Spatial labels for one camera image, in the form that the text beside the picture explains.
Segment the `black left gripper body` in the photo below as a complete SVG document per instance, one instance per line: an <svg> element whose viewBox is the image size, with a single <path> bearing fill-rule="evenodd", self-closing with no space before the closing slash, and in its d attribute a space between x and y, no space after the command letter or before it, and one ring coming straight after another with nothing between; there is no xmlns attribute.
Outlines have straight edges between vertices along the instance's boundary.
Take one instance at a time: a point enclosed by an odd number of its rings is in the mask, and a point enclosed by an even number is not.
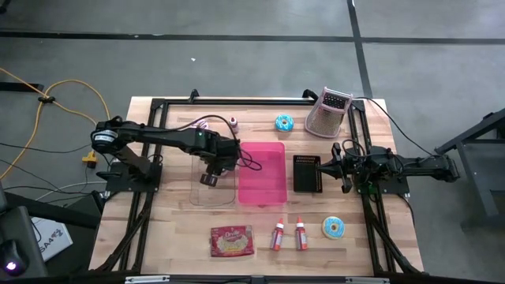
<svg viewBox="0 0 505 284"><path fill-rule="evenodd" d="M200 183L215 187L223 171L233 171L237 165L238 155L211 155L204 154L200 157L207 167L200 176Z"/></svg>

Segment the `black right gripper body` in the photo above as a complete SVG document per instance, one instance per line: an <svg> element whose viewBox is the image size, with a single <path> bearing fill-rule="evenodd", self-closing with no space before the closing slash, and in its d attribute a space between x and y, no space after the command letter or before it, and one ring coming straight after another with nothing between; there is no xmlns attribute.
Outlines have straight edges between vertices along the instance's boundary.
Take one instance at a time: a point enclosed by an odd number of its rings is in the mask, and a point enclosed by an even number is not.
<svg viewBox="0 0 505 284"><path fill-rule="evenodd" d="M349 193L353 188L352 181L349 177L350 174L353 173L353 167L351 163L345 156L341 155L341 146L338 142L333 143L331 153L332 153L332 161L341 161L342 166L339 168L342 171L341 177L334 177L335 179L339 179L342 182L342 192Z"/></svg>

